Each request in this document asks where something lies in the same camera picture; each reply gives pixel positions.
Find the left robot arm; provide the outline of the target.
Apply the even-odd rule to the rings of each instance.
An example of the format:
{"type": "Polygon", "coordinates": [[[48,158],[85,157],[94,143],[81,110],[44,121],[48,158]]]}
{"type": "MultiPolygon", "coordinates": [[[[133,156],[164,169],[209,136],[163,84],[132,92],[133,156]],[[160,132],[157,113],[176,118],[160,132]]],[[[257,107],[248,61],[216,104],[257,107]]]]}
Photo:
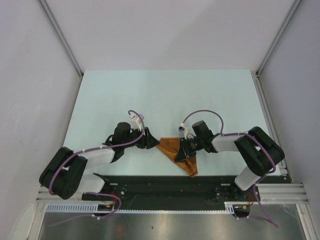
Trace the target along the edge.
{"type": "Polygon", "coordinates": [[[76,192],[93,192],[98,199],[105,200],[111,193],[107,180],[97,173],[84,175],[85,170],[116,162],[124,155],[126,148],[152,149],[159,144],[148,127],[132,128],[129,123],[120,122],[99,147],[77,153],[65,146],[59,148],[41,173],[39,183],[50,194],[63,200],[71,198],[76,192]]]}

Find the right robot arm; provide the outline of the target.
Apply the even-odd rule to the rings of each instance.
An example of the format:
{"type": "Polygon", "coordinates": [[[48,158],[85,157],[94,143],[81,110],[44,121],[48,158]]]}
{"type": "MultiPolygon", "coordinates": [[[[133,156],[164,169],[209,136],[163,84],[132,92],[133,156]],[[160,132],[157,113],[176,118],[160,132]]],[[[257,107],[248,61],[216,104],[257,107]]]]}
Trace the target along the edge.
{"type": "Polygon", "coordinates": [[[192,129],[195,135],[189,137],[186,126],[180,125],[179,130],[185,131],[185,134],[179,140],[174,162],[185,162],[201,150],[207,153],[239,152],[246,167],[235,178],[235,185],[230,188],[231,196],[237,201],[247,197],[249,188],[260,179],[275,172],[277,164],[285,158],[282,148],[258,126],[248,132],[213,134],[201,120],[194,123],[192,129]]]}

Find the orange cloth napkin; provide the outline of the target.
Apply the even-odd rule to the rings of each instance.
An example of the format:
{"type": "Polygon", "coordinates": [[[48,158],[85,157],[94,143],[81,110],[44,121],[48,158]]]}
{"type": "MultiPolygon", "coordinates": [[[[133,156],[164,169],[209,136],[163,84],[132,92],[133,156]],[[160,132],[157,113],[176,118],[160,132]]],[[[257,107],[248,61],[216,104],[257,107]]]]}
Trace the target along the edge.
{"type": "Polygon", "coordinates": [[[195,156],[189,157],[185,161],[175,163],[175,157],[180,149],[180,137],[161,138],[156,147],[165,154],[172,163],[183,169],[189,177],[194,178],[198,174],[197,158],[195,156]]]}

